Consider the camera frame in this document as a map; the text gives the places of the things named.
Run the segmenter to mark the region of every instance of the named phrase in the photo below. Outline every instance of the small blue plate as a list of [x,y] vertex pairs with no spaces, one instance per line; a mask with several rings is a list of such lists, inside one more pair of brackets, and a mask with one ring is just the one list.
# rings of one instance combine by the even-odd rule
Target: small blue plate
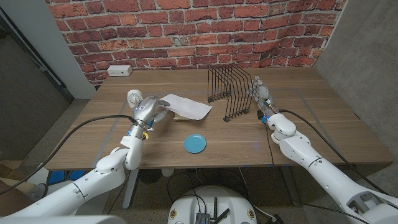
[[191,134],[185,139],[184,147],[191,153],[202,152],[206,147],[206,139],[200,134]]

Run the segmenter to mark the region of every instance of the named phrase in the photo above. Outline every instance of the wooden table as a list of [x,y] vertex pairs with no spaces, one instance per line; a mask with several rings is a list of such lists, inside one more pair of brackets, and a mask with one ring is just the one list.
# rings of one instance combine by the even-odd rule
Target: wooden table
[[[392,154],[368,127],[312,68],[247,69],[269,87],[275,105],[298,113],[317,127],[342,155],[355,164],[380,164],[394,160]],[[133,71],[130,77],[108,77],[76,119],[70,130],[83,121],[110,114],[132,115],[126,96],[132,89],[144,97],[169,93],[207,102],[207,70]],[[257,120],[254,101],[250,112],[224,122],[226,100],[210,103],[213,108],[200,121],[174,121],[174,113],[149,132],[144,142],[139,169],[188,167],[271,166],[266,129]],[[310,138],[312,146],[334,164],[343,162],[303,121],[286,114],[297,130]],[[92,169],[98,159],[118,146],[129,129],[128,119],[95,121],[79,129],[45,166],[49,170]],[[201,134],[207,141],[199,154],[190,154],[183,142],[190,134]],[[286,158],[270,139],[276,166],[296,165]]]

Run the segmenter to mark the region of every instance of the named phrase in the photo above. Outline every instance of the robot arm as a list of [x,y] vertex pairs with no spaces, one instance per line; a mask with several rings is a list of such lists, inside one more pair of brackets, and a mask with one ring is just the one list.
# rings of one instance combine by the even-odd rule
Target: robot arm
[[170,106],[168,102],[154,96],[142,99],[138,90],[133,90],[133,93],[134,97],[128,95],[127,100],[134,103],[133,118],[137,122],[131,125],[120,142],[127,149],[113,149],[110,155],[98,161],[91,172],[8,217],[70,215],[93,197],[119,187],[126,180],[123,164],[129,170],[137,169],[141,163],[144,140],[148,137],[148,128],[154,122],[160,122],[167,112],[164,110],[156,113],[158,107]]
[[[320,155],[311,146],[309,139],[296,130],[293,122],[279,113],[272,99],[266,98],[270,94],[268,89],[264,90],[266,87],[259,77],[253,82],[253,87],[256,88],[252,95],[260,109],[257,116],[274,130],[271,134],[272,140],[279,145],[283,155],[300,164],[312,175],[342,211],[372,224],[396,222],[398,199],[367,189],[351,180]],[[355,218],[348,218],[351,223],[363,223]]]

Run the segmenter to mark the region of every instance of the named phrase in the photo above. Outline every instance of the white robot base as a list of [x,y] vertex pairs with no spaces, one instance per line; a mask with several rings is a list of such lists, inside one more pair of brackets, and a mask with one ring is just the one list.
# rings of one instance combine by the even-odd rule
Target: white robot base
[[[206,185],[194,189],[199,197],[206,203],[207,218],[222,223],[255,224],[257,223],[253,206],[250,202],[237,192],[222,186]],[[193,195],[193,190],[189,190],[176,200],[169,212],[168,224],[187,224],[187,223],[209,223],[206,215],[198,215],[199,205],[202,213],[205,213],[205,205],[200,198]]]

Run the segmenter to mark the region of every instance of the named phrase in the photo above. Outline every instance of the white outlet box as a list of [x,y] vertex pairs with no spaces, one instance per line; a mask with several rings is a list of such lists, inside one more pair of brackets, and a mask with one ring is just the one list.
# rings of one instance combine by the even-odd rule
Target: white outlet box
[[130,65],[111,65],[107,71],[109,76],[129,76],[132,68]]

